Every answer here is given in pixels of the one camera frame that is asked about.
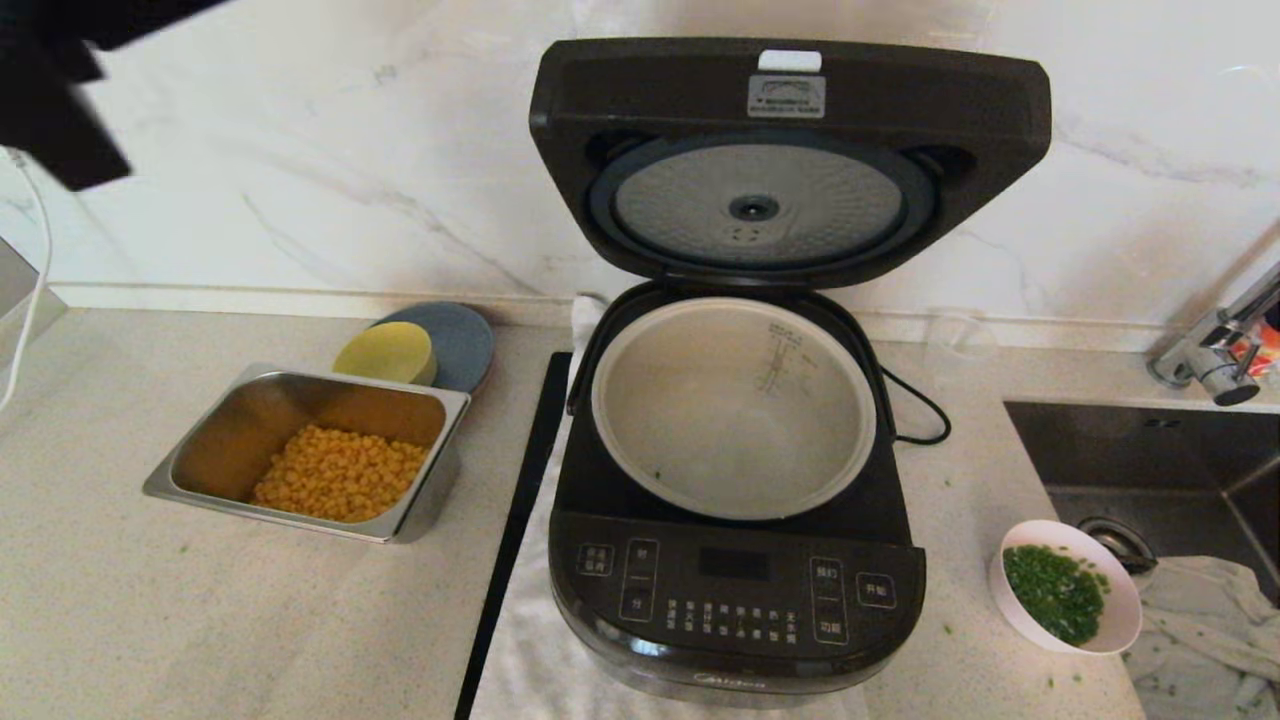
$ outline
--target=backsplash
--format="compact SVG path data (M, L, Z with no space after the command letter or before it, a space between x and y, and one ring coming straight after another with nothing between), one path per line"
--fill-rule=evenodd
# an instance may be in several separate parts
M591 251L529 137L541 51L772 36L1029 58L1052 81L1048 156L840 301L1185 323L1280 259L1277 27L1274 0L232 0L102 56L88 96L136 176L41 178L54 288L613 296L637 279ZM0 228L38 258L8 173Z

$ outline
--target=sink drain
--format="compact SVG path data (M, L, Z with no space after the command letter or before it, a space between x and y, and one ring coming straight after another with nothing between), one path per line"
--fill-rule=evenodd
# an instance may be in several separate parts
M1111 518L1085 518L1076 525L1084 534L1111 551L1130 575L1148 573L1160 564L1138 530Z

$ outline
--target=rice cooker lid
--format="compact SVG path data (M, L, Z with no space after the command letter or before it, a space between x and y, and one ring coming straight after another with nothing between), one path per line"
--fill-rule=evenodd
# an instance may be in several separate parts
M664 266L732 282L820 272L910 242L936 190L902 155L809 132L653 140L588 193L609 241Z
M603 38L543 55L530 132L611 264L668 284L874 279L1048 149L1033 61L760 38Z

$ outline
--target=chopped green onion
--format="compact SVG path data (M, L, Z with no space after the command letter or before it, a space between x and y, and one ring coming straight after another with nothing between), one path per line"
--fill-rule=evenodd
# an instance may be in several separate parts
M1098 634L1103 601L1093 573L1047 546L1006 548L1004 564L1018 602L1050 634L1075 647Z

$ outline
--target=white cable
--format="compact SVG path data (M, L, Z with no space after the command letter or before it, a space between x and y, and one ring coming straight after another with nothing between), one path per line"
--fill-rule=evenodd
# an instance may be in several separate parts
M0 413L4 413L9 401L13 400L14 391L18 389L18 366L22 364L23 352L27 350L31 328L36 324L36 305L40 304L40 296L45 292L45 286L49 284L49 269L54 264L54 233L49 228L49 213L45 210L45 201L40 197L40 190L36 188L36 183L31 181L31 176L27 173L27 159L14 149L9 149L9 158L13 159L14 168L18 169L18 174L22 176L23 182L27 183L27 190L31 191L31 200L36 204L40 229L45 236L45 265L36 275L36 287L31 291L27 316L22 322L22 332L18 333L18 346L13 351L13 365L9 366L9 384L4 391L4 397L0 398Z

